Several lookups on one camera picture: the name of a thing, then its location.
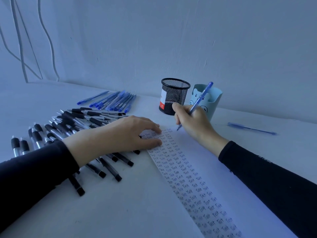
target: sleeve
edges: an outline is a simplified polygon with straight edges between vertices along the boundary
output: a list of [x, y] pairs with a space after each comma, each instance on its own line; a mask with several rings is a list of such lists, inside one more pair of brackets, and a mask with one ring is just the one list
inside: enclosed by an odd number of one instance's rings
[[230, 141], [219, 155], [295, 235], [317, 237], [317, 185]]
[[78, 169], [61, 141], [0, 163], [0, 232]]

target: hand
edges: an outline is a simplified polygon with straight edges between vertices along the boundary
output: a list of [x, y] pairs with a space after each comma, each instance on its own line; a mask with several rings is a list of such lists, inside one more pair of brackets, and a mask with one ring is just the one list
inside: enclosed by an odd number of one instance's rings
[[221, 137], [210, 124], [204, 110], [198, 106], [192, 115], [188, 115], [192, 105], [182, 106], [173, 103], [176, 124], [182, 124], [185, 131], [198, 143], [214, 153], [217, 157], [229, 142]]
[[161, 133], [159, 124], [143, 117], [129, 116], [100, 128], [85, 129], [63, 140], [79, 167], [99, 156], [114, 152], [151, 149], [160, 139], [141, 139], [140, 133], [151, 129]]

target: hanging cord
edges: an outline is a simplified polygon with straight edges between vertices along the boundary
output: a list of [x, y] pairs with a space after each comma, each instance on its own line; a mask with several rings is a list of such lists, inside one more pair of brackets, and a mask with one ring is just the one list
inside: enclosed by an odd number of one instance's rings
[[[12, 55], [14, 56], [17, 60], [19, 60], [21, 62], [21, 59], [18, 58], [13, 52], [11, 52], [11, 50], [8, 48], [7, 46], [7, 43], [5, 41], [5, 38], [4, 38], [4, 35], [3, 35], [3, 32], [2, 32], [2, 28], [1, 28], [1, 25], [0, 25], [0, 36], [2, 38], [2, 41], [3, 41], [3, 45], [4, 47], [6, 48], [6, 50]], [[38, 79], [41, 79], [40, 76], [38, 76], [26, 63], [25, 63], [25, 66], [38, 78]]]
[[57, 70], [56, 70], [56, 66], [55, 66], [55, 54], [54, 54], [54, 47], [53, 47], [53, 43], [52, 43], [52, 40], [49, 36], [49, 33], [47, 32], [45, 26], [44, 26], [44, 23], [43, 23], [43, 19], [42, 19], [42, 14], [41, 14], [41, 0], [37, 0], [37, 11], [38, 11], [38, 14], [39, 14], [39, 18], [40, 18], [40, 22], [41, 22], [41, 25], [46, 33], [46, 36], [50, 42], [50, 46], [51, 46], [51, 53], [52, 53], [52, 63], [53, 63], [53, 68], [54, 68], [54, 72], [57, 76], [57, 82], [60, 80], [60, 77], [57, 73]]
[[12, 15], [13, 15], [14, 25], [16, 27], [16, 32], [17, 32], [18, 41], [19, 41], [19, 49], [20, 49], [20, 59], [21, 59], [22, 71], [23, 71], [25, 82], [28, 83], [29, 80], [28, 80], [28, 76], [27, 76], [26, 70], [25, 70], [25, 63], [24, 63], [24, 56], [23, 56], [23, 46], [22, 46], [21, 34], [20, 34], [18, 20], [17, 20], [17, 13], [16, 13], [16, 9], [15, 9], [15, 6], [14, 6], [14, 0], [10, 0], [10, 4], [11, 4], [11, 11], [12, 11]]
[[26, 26], [25, 26], [25, 23], [24, 23], [24, 21], [23, 21], [23, 18], [22, 18], [20, 9], [19, 9], [19, 5], [18, 5], [18, 3], [17, 3], [17, 0], [14, 0], [14, 1], [15, 1], [16, 5], [17, 5], [17, 9], [18, 9], [18, 12], [19, 12], [19, 14], [20, 14], [21, 21], [22, 21], [23, 27], [24, 27], [24, 29], [25, 29], [26, 35], [28, 36], [28, 40], [29, 40], [29, 43], [30, 43], [30, 46], [31, 46], [31, 49], [32, 49], [32, 52], [33, 52], [33, 55], [34, 55], [34, 58], [35, 58], [37, 67], [38, 67], [39, 72], [40, 72], [40, 75], [41, 75], [41, 77], [42, 77], [42, 79], [43, 79], [42, 72], [41, 72], [40, 66], [39, 66], [39, 64], [38, 64], [38, 62], [37, 62], [37, 59], [36, 59], [36, 56], [35, 56], [35, 53], [34, 53], [34, 50], [33, 50], [33, 46], [32, 46], [32, 43], [31, 43], [31, 40], [30, 40], [30, 37], [29, 37], [29, 34], [28, 34], [28, 31], [26, 30]]

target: pile of pens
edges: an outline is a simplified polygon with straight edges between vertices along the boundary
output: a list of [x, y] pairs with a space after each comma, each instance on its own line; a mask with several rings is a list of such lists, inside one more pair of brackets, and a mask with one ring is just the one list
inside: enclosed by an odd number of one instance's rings
[[[131, 109], [133, 101], [136, 98], [136, 95], [126, 92], [125, 90], [123, 90], [122, 92], [118, 91], [112, 94], [108, 93], [109, 91], [105, 91], [93, 97], [81, 100], [77, 103], [77, 105], [94, 101], [94, 103], [89, 105], [90, 108], [97, 108], [98, 110], [105, 109], [106, 111], [124, 111], [125, 113], [127, 113]], [[95, 101], [95, 99], [100, 98], [104, 95], [107, 96], [98, 101]]]
[[[122, 112], [101, 111], [98, 109], [84, 107], [61, 110], [61, 112], [58, 112], [58, 116], [52, 117], [52, 120], [49, 121], [50, 124], [44, 125], [45, 128], [36, 123], [34, 123], [33, 128], [29, 127], [29, 138], [32, 143], [31, 147], [33, 147], [33, 150], [37, 150], [54, 142], [59, 142], [60, 140], [63, 140], [80, 130], [101, 127], [124, 117], [126, 117], [126, 114]], [[15, 157], [25, 155], [30, 152], [27, 140], [23, 140], [22, 138], [19, 140], [13, 136], [11, 139], [11, 146]], [[139, 150], [135, 150], [133, 152], [136, 154], [140, 153]], [[106, 168], [118, 182], [120, 182], [122, 178], [110, 163], [121, 160], [129, 166], [133, 166], [133, 162], [120, 153], [105, 154], [98, 157], [96, 160], [104, 168]], [[86, 164], [85, 168], [88, 168], [101, 178], [105, 178], [106, 176], [106, 173], [96, 165], [92, 164], [92, 162]], [[83, 196], [85, 191], [76, 178], [79, 174], [80, 171], [78, 170], [75, 174], [69, 176], [68, 179], [76, 189], [79, 196]]]

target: tabletop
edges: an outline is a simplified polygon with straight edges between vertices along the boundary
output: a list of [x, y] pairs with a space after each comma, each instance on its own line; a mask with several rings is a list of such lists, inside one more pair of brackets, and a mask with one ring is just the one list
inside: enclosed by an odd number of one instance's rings
[[[77, 108], [79, 100], [100, 92], [98, 88], [52, 81], [2, 90], [0, 161], [13, 157], [12, 135], [27, 137], [28, 127], [34, 122], [47, 124], [60, 109]], [[138, 96], [129, 114], [148, 117], [162, 129], [175, 125], [173, 116], [159, 111], [156, 97]], [[278, 135], [235, 129], [228, 127], [228, 122]], [[316, 124], [222, 108], [216, 109], [211, 123], [225, 138], [317, 183]], [[84, 196], [79, 197], [66, 180], [0, 237], [203, 237], [148, 153], [128, 156], [133, 167], [119, 162], [113, 165], [122, 176], [120, 183], [110, 174], [102, 180], [83, 168], [80, 178]], [[203, 172], [211, 177], [208, 160], [203, 166]], [[217, 192], [245, 237], [295, 237], [243, 184], [227, 184], [228, 190], [220, 181], [220, 172], [214, 172], [212, 177], [217, 179]]]

